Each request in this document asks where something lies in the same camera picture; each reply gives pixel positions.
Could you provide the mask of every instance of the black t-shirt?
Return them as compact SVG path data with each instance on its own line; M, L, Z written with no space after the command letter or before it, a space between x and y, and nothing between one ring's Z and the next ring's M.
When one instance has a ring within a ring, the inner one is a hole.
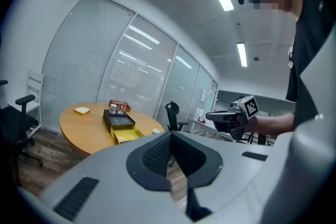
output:
M318 113L300 75L328 37L334 17L325 0L303 0L296 23L292 62L286 99L296 102L293 129Z

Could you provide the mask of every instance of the office chair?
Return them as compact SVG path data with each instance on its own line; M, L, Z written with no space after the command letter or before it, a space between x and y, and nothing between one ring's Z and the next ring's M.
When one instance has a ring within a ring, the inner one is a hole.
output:
M168 103L164 107L167 110L168 120L170 124L170 126L167 125L169 131L180 131L184 125L189 125L189 123L187 122L177 122L176 115L179 113L180 108L175 102L170 101L170 103ZM173 167L174 162L175 160L169 163L168 166Z
M7 80L1 80L0 86L8 84ZM22 106L21 112L12 106L8 106L4 109L0 108L0 124L1 124L1 138L4 144L4 154L7 157L13 156L15 166L15 182L18 186L21 186L18 172L17 159L19 155L34 159L38 161L38 166L43 167L43 162L39 158L29 156L24 150L28 143L34 146L35 142L33 138L27 138L26 131L33 125L38 125L33 117L26 115L27 103L34 100L34 95L28 95L26 97L17 99L15 103Z

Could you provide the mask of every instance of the table leg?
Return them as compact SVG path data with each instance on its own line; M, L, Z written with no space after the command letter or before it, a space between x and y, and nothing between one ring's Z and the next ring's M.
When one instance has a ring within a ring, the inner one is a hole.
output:
M195 128L195 122L192 123L191 128L190 128L190 133L193 133Z

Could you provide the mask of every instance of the wooden table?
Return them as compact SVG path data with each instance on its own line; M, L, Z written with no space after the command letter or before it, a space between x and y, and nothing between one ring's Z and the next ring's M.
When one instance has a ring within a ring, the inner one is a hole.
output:
M81 106L89 108L90 112L80 115L73 110ZM115 142L103 120L104 109L109 109L109 105L104 103L80 103L63 110L59 121L62 133L79 151L93 154L103 148L115 146ZM144 135L151 135L153 129L164 132L161 124L151 117L135 110L126 113L135 121L135 127Z

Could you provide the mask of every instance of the man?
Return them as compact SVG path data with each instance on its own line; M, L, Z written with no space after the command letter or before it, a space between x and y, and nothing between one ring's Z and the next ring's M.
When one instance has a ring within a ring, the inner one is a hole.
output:
M318 111L300 75L324 44L334 17L325 0L250 0L294 16L296 34L289 51L290 76L286 99L295 102L295 112L280 117L252 118L245 132L279 135L293 131L300 123L313 119Z

